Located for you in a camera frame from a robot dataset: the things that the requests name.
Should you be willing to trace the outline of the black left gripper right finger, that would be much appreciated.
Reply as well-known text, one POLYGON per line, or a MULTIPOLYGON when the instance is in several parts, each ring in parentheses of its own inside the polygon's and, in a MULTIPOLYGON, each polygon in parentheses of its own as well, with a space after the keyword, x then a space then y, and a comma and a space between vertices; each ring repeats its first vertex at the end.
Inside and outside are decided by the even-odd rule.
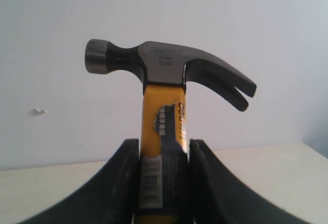
POLYGON ((305 223, 238 179, 200 139, 190 141, 190 189, 196 223, 305 223))

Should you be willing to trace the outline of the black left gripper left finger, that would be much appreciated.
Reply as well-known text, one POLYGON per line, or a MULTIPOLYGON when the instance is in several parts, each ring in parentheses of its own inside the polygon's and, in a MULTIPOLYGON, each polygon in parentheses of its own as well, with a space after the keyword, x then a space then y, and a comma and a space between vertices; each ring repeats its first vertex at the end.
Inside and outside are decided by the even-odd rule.
POLYGON ((83 186, 23 223, 132 223, 139 182, 139 140, 126 139, 83 186))

